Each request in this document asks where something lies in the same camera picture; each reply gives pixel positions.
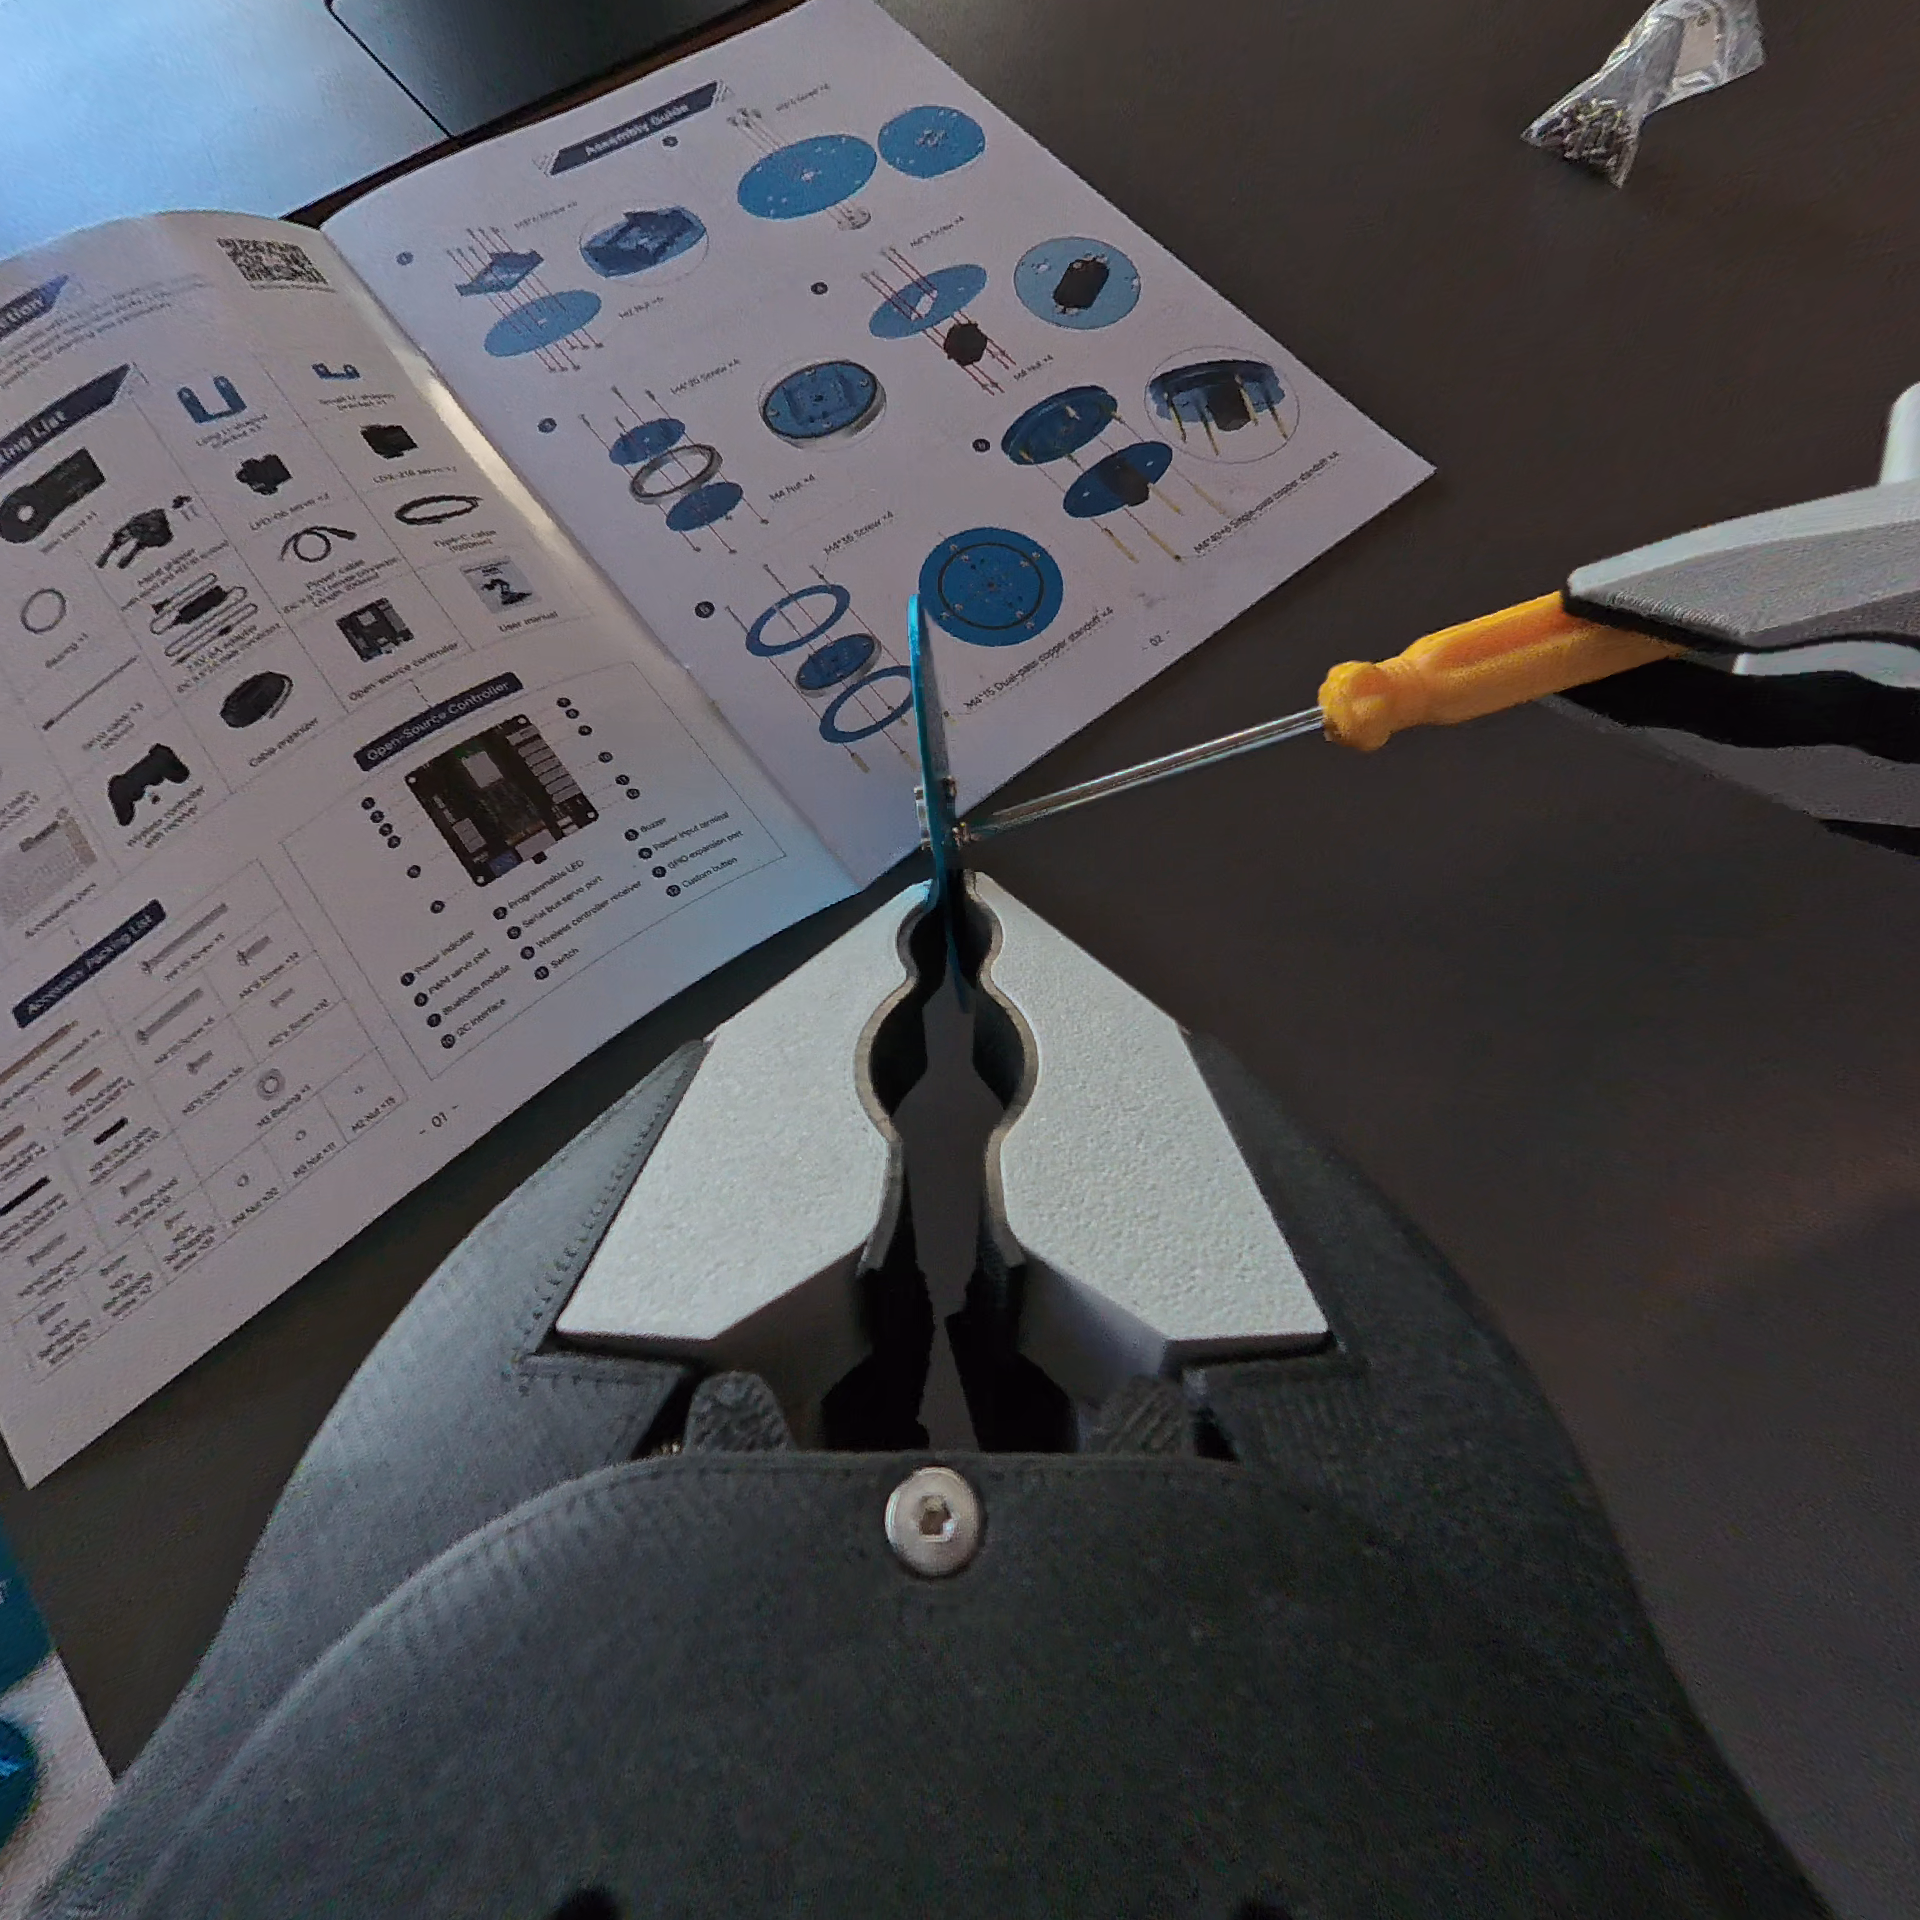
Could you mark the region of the open assembly manual booklet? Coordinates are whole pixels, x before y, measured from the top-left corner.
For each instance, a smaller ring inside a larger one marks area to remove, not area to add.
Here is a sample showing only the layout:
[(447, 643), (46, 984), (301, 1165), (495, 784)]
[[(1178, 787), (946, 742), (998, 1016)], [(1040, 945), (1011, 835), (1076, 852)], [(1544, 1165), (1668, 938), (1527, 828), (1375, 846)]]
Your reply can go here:
[(875, 5), (4, 261), (29, 1485), (1427, 478)]

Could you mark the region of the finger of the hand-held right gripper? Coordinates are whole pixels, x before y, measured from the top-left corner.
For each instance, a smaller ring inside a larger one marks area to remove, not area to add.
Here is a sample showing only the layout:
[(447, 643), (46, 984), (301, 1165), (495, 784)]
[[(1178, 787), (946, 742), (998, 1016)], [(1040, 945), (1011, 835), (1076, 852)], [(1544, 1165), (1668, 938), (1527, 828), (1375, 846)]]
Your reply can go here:
[(1828, 829), (1918, 852), (1918, 646), (1688, 654), (1554, 702)]
[(1575, 571), (1568, 612), (1679, 646), (1768, 654), (1918, 638), (1918, 482), (1741, 516)]

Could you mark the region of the plastic bag with blue parts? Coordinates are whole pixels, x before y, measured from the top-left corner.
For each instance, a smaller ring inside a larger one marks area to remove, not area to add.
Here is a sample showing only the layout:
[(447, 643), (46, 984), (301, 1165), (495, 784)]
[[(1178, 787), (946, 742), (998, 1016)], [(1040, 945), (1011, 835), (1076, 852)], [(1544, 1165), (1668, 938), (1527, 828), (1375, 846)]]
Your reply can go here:
[(3, 1884), (23, 1910), (73, 1852), (112, 1777), (32, 1590), (3, 1545)]

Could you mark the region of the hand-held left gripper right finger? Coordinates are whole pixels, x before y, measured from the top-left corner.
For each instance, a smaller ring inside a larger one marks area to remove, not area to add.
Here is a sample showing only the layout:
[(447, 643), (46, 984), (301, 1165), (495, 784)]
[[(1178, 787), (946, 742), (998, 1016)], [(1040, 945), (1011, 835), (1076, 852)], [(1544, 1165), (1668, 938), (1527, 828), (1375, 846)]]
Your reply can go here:
[(1314, 1351), (1308, 1289), (1189, 1035), (987, 875), (975, 1067), (1002, 1103), (972, 1273), (972, 1420), (1064, 1452), (1135, 1380)]

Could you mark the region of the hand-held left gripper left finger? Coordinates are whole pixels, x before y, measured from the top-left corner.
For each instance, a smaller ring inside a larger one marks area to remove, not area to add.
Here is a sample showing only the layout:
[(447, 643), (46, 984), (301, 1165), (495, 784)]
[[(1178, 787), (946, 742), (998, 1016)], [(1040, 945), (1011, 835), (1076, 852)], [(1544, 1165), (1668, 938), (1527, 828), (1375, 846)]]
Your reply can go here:
[(710, 1039), (558, 1320), (565, 1341), (757, 1372), (805, 1443), (872, 1350), (857, 1273), (903, 1199), (874, 1039), (908, 1003), (909, 884)]

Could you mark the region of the adjoining grey desk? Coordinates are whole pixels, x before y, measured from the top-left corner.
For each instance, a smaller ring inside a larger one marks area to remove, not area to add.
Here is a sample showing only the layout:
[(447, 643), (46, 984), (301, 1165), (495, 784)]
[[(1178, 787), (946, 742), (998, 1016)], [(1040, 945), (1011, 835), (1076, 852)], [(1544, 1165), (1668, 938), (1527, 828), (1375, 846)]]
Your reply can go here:
[(3, 253), (168, 209), (285, 213), (446, 132), (325, 2), (4, 2)]

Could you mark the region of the blue round metal plate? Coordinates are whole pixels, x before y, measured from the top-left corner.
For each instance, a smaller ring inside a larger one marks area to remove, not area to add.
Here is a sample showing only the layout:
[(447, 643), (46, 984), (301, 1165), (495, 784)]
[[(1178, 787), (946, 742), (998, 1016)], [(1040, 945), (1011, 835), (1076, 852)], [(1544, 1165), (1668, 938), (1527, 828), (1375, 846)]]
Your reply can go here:
[(945, 702), (928, 638), (921, 593), (908, 600), (908, 669), (921, 756), (921, 822), (930, 854), (928, 913), (945, 931), (945, 969), (958, 1003), (972, 1008), (972, 985), (963, 955), (966, 884), (955, 812), (955, 784), (945, 734)]

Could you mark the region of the clear bag of screws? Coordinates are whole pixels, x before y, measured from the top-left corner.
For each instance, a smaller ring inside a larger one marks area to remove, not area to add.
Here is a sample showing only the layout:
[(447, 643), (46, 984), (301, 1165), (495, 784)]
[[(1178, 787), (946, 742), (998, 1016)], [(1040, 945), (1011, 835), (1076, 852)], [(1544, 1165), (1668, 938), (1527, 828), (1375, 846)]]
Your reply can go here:
[(1755, 2), (1656, 2), (1601, 68), (1548, 107), (1525, 140), (1620, 186), (1646, 121), (1764, 61)]

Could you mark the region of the yellow-handled screwdriver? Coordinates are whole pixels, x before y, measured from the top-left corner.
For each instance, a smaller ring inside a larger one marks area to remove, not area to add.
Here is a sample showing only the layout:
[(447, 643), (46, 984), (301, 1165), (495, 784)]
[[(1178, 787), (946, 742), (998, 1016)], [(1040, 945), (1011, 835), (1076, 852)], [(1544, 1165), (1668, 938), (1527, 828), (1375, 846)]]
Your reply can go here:
[(1406, 730), (1456, 726), (1529, 705), (1627, 669), (1674, 659), (1682, 651), (1674, 641), (1589, 622), (1569, 612), (1559, 593), (1548, 593), (1420, 638), (1388, 659), (1343, 663), (1325, 675), (1315, 707), (1157, 756), (1034, 803), (951, 820), (935, 846), (955, 852), (1054, 814), (1306, 736), (1322, 736), (1355, 752), (1375, 752)]

